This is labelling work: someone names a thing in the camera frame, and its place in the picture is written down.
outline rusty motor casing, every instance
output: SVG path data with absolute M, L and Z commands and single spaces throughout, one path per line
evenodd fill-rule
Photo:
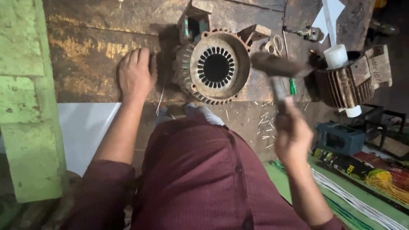
M 386 45 L 366 52 L 348 51 L 349 63 L 328 70 L 322 59 L 315 77 L 322 101 L 334 108 L 354 108 L 367 103 L 380 86 L 392 85 L 391 67 Z
M 192 0 L 179 19 L 172 82 L 198 101 L 219 105 L 240 97 L 250 75 L 250 46 L 271 30 L 253 25 L 238 33 L 211 30 L 213 5 Z

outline white wire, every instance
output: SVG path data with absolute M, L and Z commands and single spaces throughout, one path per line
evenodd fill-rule
M 367 206 L 366 204 L 362 203 L 361 201 L 357 200 L 354 196 L 350 195 L 348 192 L 343 190 L 341 187 L 332 184 L 329 180 L 325 180 L 323 178 L 320 178 L 318 176 L 318 182 L 323 183 L 323 185 L 327 188 L 329 188 L 332 192 L 338 193 L 346 202 L 348 202 L 350 205 L 355 207 L 357 210 L 360 212 L 366 214 L 368 217 L 371 219 L 377 221 L 379 224 L 384 226 L 387 229 L 405 229 L 399 224 L 397 224 L 395 221 L 389 219 L 388 217 L 384 216 L 382 213 L 379 213 L 377 210 Z
M 341 197 L 344 201 L 346 201 L 349 205 L 356 208 L 358 211 L 366 215 L 367 217 L 371 218 L 372 220 L 378 222 L 380 225 L 384 226 L 388 230 L 407 230 L 405 227 L 400 225 L 398 222 L 392 220 L 391 218 L 387 217 L 386 215 L 382 214 L 378 210 L 372 208 L 371 206 L 365 204 L 364 202 L 360 201 L 339 185 L 335 184 L 328 178 L 326 178 L 321 173 L 315 171 L 311 168 L 311 174 L 314 177 L 314 180 L 320 186 L 330 190 L 331 192 L 335 193 L 339 197 Z

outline green painted wall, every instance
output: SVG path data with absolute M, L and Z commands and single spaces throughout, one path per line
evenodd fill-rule
M 58 198 L 65 156 L 41 0 L 0 0 L 0 129 L 16 198 Z

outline white plastic cylinder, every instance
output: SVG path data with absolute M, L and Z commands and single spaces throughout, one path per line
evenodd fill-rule
M 344 45 L 336 45 L 324 51 L 328 69 L 333 70 L 348 64 L 348 56 Z
M 362 113 L 361 106 L 355 106 L 354 108 L 339 108 L 338 112 L 344 111 L 348 117 L 357 117 Z

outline person's right hand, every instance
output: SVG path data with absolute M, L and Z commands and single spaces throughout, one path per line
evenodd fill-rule
M 123 101 L 143 100 L 157 80 L 156 59 L 152 56 L 149 71 L 149 49 L 142 48 L 129 52 L 119 64 L 119 84 Z
M 308 148 L 314 133 L 294 106 L 292 97 L 285 99 L 285 114 L 279 114 L 275 122 L 277 138 L 276 154 L 286 167 L 298 167 L 306 163 Z

